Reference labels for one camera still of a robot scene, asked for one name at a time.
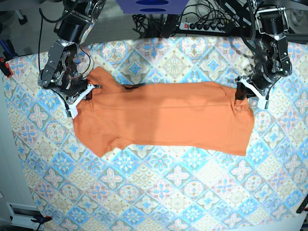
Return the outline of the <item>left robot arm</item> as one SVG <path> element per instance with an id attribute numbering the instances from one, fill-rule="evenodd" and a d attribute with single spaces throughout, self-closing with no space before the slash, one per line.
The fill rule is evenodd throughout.
<path id="1" fill-rule="evenodd" d="M 292 64 L 288 55 L 288 42 L 284 34 L 288 29 L 285 8 L 265 4 L 263 1 L 248 0 L 243 9 L 249 10 L 251 19 L 250 41 L 256 33 L 261 35 L 261 49 L 257 49 L 244 36 L 244 13 L 239 16 L 240 35 L 244 44 L 259 59 L 253 72 L 238 77 L 235 99 L 258 97 L 269 99 L 270 90 L 282 78 L 292 74 Z"/>

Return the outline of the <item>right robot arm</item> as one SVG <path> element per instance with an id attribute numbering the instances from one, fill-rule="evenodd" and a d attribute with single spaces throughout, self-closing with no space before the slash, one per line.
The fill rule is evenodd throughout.
<path id="1" fill-rule="evenodd" d="M 104 0 L 64 0 L 64 11 L 57 20 L 48 19 L 39 9 L 43 21 L 55 24 L 54 32 L 58 36 L 49 49 L 48 61 L 39 72 L 40 87 L 66 98 L 73 98 L 86 90 L 88 81 L 85 74 L 77 70 L 73 59 L 78 45 L 85 41 L 105 3 Z"/>

